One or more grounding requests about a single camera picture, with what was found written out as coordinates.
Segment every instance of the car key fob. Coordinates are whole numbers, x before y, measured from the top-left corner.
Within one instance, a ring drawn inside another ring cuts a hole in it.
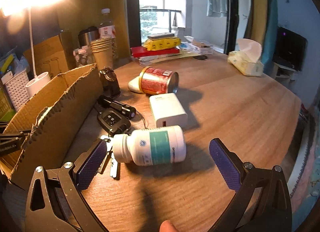
[[[113,137],[116,134],[122,134],[131,127],[131,122],[118,111],[107,108],[97,116],[101,127]]]

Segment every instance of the yellow package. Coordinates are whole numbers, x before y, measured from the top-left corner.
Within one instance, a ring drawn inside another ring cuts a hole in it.
[[[164,49],[172,49],[181,44],[181,39],[177,37],[164,38],[164,39],[147,39],[144,47],[148,51],[157,51]]]

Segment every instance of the stacked paper cups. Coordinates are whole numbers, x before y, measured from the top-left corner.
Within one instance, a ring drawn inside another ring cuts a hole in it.
[[[104,38],[92,41],[91,49],[98,66],[98,70],[102,70],[106,67],[111,67],[113,69],[111,36],[105,36]]]

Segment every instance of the metal key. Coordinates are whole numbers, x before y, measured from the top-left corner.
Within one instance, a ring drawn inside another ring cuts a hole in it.
[[[108,162],[110,160],[110,156],[111,156],[111,151],[112,151],[112,142],[109,139],[109,142],[105,139],[105,141],[107,142],[107,154],[105,156],[105,158],[103,159],[99,169],[98,169],[98,173],[103,174],[106,166],[108,165]]]
[[[120,164],[116,161],[115,155],[111,153],[111,169],[110,169],[110,176],[114,179],[119,179],[120,174]]]

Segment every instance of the cardboard box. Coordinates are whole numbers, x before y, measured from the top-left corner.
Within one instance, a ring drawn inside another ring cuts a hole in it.
[[[20,151],[0,158],[1,170],[24,190],[37,166],[60,168],[79,128],[103,93],[95,64],[52,79],[13,117],[4,133],[30,130]]]
[[[34,46],[36,72],[40,75],[49,72],[51,78],[76,67],[73,57],[72,35],[69,31],[62,32]],[[23,53],[32,66],[31,49]]]

